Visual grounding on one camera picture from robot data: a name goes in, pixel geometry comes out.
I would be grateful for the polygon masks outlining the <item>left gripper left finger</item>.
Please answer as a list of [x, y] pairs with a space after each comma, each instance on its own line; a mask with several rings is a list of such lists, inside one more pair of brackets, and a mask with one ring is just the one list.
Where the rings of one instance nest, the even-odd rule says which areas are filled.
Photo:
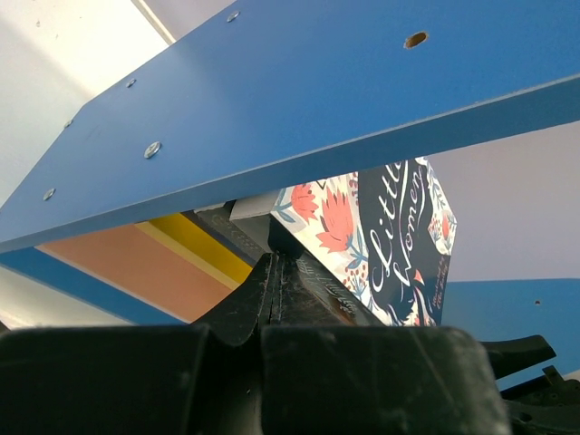
[[274, 434], [261, 335], [277, 284], [263, 256], [192, 324], [1, 336], [4, 434]]

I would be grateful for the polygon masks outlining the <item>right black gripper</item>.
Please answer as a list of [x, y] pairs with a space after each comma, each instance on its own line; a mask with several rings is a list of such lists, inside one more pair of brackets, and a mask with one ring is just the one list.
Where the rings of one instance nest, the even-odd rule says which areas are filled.
[[[547, 340], [531, 335], [515, 340], [481, 342], [493, 373], [502, 379], [556, 357]], [[513, 434], [579, 433], [579, 381], [565, 379], [554, 366], [544, 374], [502, 391]]]

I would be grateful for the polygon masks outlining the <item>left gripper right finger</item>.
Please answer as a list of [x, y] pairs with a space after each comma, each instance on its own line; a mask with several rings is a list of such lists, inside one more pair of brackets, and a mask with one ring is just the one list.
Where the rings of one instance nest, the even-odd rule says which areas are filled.
[[260, 333], [266, 434], [507, 434], [484, 347], [449, 327], [327, 324], [304, 310], [293, 259], [277, 263]]

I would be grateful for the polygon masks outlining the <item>Little Women floral book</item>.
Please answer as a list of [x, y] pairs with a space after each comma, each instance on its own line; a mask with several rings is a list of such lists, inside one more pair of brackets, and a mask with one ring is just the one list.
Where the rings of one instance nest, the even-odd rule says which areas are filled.
[[283, 188], [270, 215], [384, 324], [440, 324], [458, 222], [426, 158]]

